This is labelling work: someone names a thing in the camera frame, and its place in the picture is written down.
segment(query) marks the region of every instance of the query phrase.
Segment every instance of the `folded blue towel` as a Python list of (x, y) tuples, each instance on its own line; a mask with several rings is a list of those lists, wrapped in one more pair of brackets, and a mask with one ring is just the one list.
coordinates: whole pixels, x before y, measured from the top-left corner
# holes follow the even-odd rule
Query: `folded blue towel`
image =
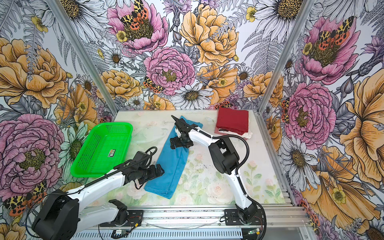
[[(183, 116), (181, 116), (181, 118), (184, 119), (189, 125), (197, 124), (199, 127), (203, 127), (203, 125), (199, 122), (187, 120)], [(163, 176), (147, 182), (144, 186), (145, 191), (152, 192), (167, 199), (171, 199), (173, 193), (176, 190), (181, 174), (184, 171), (185, 164), (187, 163), (187, 158), (189, 154), (188, 148), (170, 148), (169, 139), (177, 137), (175, 128), (176, 127), (172, 128), (172, 131), (169, 134), (168, 139), (164, 144), (164, 147), (156, 162), (157, 164), (160, 164), (161, 167), (164, 169)]]

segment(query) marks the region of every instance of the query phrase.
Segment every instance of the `green plastic basket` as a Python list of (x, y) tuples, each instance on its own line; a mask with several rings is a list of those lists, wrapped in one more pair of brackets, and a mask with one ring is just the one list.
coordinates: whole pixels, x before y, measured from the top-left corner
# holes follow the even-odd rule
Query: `green plastic basket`
[(71, 166), (74, 177), (100, 177), (124, 162), (133, 127), (127, 122), (105, 122), (89, 133)]

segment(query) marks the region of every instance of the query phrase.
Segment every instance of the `black mounting plate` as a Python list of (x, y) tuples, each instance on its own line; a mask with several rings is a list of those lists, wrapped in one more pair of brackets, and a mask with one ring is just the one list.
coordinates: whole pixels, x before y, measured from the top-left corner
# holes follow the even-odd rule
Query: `black mounting plate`
[(143, 210), (127, 210), (128, 213), (128, 221), (126, 221), (123, 225), (117, 226), (113, 223), (102, 223), (100, 224), (101, 227), (133, 227), (136, 223), (138, 223), (138, 227), (141, 226), (141, 220), (143, 217)]
[[(225, 218), (225, 225), (226, 226), (245, 225), (240, 221), (240, 218), (239, 218), (237, 212), (238, 212), (237, 209), (224, 209), (224, 215), (229, 216), (228, 218)], [(261, 225), (260, 220), (257, 217), (259, 217), (262, 221), (265, 221), (265, 219), (262, 216), (261, 211), (257, 211), (255, 213), (255, 218), (254, 218), (255, 220), (249, 225)]]

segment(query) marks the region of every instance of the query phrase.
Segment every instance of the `stack of folded cloth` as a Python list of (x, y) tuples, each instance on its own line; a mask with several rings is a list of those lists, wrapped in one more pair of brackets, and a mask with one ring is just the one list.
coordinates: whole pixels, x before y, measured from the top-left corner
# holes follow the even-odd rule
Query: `stack of folded cloth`
[(234, 110), (230, 108), (219, 108), (215, 133), (234, 134), (250, 139), (252, 132), (248, 129), (249, 117), (247, 110)]

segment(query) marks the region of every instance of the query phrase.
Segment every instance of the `blue cloth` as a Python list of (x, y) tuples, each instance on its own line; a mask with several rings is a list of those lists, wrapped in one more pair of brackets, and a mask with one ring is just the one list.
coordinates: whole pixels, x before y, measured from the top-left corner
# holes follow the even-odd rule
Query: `blue cloth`
[[(183, 116), (181, 116), (181, 118), (184, 119), (189, 125), (197, 124), (199, 127), (203, 127), (203, 125), (199, 122), (187, 120)], [(171, 199), (176, 190), (189, 154), (189, 149), (185, 147), (178, 147), (176, 149), (170, 148), (169, 139), (177, 137), (175, 128), (175, 126), (172, 128), (172, 131), (169, 134), (156, 162), (164, 169), (163, 176), (147, 182), (144, 187), (145, 191), (152, 192), (167, 199)]]

